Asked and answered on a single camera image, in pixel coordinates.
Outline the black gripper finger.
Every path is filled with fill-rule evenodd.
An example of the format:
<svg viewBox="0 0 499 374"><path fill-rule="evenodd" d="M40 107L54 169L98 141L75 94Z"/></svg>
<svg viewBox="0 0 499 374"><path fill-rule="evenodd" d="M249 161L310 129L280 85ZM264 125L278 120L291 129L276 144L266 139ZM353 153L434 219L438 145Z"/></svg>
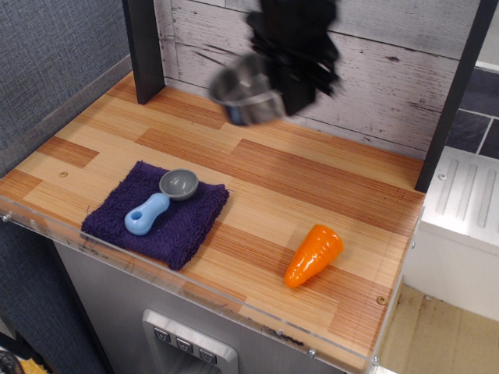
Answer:
<svg viewBox="0 0 499 374"><path fill-rule="evenodd" d="M278 90L287 116L300 112L316 99L315 86L289 69L279 73Z"/></svg>

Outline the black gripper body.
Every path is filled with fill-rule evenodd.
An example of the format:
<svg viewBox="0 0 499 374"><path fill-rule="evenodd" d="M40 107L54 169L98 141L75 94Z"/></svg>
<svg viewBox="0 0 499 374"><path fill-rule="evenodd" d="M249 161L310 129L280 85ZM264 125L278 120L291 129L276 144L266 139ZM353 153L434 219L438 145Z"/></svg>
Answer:
<svg viewBox="0 0 499 374"><path fill-rule="evenodd" d="M296 82L333 93L339 52L327 32L336 16L335 1L261 1L260 10L246 17L273 88L284 94Z"/></svg>

